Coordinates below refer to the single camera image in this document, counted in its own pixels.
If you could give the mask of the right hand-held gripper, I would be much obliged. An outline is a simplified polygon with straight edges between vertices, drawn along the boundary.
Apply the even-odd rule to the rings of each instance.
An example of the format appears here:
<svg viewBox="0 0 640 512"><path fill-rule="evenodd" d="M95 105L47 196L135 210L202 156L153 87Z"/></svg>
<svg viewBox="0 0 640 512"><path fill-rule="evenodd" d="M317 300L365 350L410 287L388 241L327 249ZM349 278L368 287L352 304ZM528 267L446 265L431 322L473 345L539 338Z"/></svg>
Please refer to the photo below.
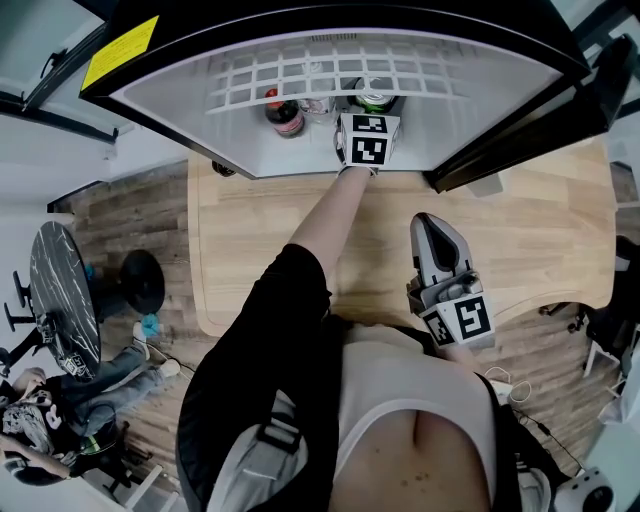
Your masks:
<svg viewBox="0 0 640 512"><path fill-rule="evenodd" d="M441 218L417 213L410 223L413 266L410 311L438 347L493 343L494 323L466 240Z"/></svg>

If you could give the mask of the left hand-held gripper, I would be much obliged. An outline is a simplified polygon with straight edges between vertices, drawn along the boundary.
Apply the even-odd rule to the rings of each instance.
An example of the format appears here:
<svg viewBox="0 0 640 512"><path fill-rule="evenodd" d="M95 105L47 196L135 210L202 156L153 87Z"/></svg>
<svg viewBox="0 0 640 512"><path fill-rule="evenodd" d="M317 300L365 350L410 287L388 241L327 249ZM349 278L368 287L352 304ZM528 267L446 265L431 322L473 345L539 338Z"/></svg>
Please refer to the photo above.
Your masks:
<svg viewBox="0 0 640 512"><path fill-rule="evenodd" d="M360 167L377 175L391 159L400 122L398 116L341 113L333 139L340 162L338 174Z"/></svg>

